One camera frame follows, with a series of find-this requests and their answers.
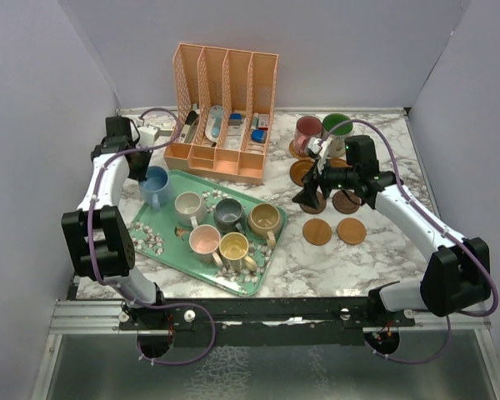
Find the woven rattan coaster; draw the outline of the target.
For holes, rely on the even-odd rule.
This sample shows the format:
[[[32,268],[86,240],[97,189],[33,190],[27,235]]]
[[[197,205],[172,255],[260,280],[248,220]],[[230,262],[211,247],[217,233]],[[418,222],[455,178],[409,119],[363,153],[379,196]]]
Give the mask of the woven rattan coaster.
[[[298,152],[296,152],[296,151],[295,151],[295,147],[294,147],[294,140],[292,140],[292,141],[289,143],[288,150],[289,150],[290,154],[291,154],[294,158],[296,158],[297,160],[309,160],[309,161],[312,161],[312,159],[311,159],[309,156],[299,154]]]

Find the light blue mug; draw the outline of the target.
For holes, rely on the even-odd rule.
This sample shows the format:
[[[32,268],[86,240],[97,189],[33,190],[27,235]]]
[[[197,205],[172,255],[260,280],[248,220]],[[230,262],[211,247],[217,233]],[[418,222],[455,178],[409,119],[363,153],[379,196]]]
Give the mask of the light blue mug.
[[[160,211],[173,198],[170,177],[162,167],[149,167],[146,179],[139,183],[139,188],[142,200],[155,211]]]

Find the green mug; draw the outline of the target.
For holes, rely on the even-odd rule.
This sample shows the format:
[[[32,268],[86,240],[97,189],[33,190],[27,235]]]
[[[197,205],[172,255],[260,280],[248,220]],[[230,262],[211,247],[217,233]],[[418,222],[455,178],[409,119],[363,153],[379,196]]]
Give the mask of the green mug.
[[[328,114],[322,120],[322,135],[332,132],[332,141],[329,145],[329,156],[332,158],[341,157],[345,153],[344,141],[353,132],[353,125],[350,118],[341,113]]]

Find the beige grey mug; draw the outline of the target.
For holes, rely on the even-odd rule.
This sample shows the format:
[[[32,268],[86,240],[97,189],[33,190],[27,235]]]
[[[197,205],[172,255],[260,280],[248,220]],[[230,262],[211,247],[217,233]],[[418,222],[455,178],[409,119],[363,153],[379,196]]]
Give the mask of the beige grey mug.
[[[207,216],[203,197],[195,192],[183,192],[174,201],[176,218],[186,227],[196,228]]]

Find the dark walnut coaster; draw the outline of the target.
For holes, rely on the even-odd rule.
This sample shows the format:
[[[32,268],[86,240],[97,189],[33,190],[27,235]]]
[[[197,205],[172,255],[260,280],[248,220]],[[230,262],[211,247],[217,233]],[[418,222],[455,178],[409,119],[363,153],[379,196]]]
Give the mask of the dark walnut coaster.
[[[362,206],[362,200],[352,191],[337,191],[332,197],[332,205],[340,213],[353,214]]]
[[[308,214],[316,215],[322,213],[327,206],[326,202],[321,202],[317,207],[309,207],[307,205],[301,204],[300,208]]]

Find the brown wooden ringed coaster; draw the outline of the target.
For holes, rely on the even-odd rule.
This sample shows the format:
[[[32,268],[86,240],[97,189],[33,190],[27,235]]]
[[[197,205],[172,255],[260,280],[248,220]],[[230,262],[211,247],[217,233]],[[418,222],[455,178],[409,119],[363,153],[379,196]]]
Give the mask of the brown wooden ringed coaster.
[[[327,160],[329,165],[333,168],[349,168],[347,162],[340,157],[332,157]]]

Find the tan brown mug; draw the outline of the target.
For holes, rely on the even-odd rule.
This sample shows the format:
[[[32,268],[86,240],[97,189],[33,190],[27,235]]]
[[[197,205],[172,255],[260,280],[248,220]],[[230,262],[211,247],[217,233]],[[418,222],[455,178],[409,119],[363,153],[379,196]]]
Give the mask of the tan brown mug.
[[[247,217],[247,224],[252,233],[264,239],[270,249],[274,249],[277,245],[277,236],[282,223],[280,212],[269,203],[258,204]]]

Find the maroon red mug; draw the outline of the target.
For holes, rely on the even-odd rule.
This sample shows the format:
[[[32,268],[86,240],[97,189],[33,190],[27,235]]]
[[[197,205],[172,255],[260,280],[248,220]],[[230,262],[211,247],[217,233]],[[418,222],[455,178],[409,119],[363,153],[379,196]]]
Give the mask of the maroon red mug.
[[[295,138],[293,139],[294,151],[305,155],[305,148],[311,138],[322,136],[323,125],[319,118],[314,116],[303,116],[297,120]]]

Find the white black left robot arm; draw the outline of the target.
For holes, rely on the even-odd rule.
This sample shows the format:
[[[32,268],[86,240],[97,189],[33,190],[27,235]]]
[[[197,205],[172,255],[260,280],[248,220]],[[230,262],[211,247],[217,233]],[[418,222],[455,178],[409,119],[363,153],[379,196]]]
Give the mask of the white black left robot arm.
[[[160,328],[168,316],[163,292],[135,266],[133,240],[118,209],[125,181],[146,181],[152,153],[138,151],[140,133],[133,120],[107,117],[105,126],[106,136],[91,152],[87,193],[76,210],[62,215],[63,234],[79,277],[119,293],[129,322]]]

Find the light orange wooden coaster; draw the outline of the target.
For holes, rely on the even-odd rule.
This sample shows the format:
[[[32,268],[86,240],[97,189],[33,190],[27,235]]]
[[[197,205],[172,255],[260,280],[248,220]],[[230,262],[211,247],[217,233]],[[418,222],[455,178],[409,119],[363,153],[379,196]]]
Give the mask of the light orange wooden coaster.
[[[330,241],[333,231],[324,220],[313,218],[303,225],[302,235],[312,245],[322,246]]]

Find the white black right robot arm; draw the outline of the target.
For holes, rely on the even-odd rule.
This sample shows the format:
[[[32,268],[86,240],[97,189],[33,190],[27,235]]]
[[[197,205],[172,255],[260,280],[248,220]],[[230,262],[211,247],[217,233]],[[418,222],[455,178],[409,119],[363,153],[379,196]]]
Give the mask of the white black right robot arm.
[[[295,203],[313,207],[317,194],[351,190],[371,209],[390,219],[427,261],[419,281],[394,282],[370,291],[367,319],[384,326],[397,312],[411,309],[438,317],[459,313],[490,298],[489,248],[479,237],[468,239],[451,229],[413,198],[395,172],[381,171],[373,140],[367,135],[345,141],[347,166],[328,160],[328,142],[307,141],[304,152],[314,164],[302,178]]]

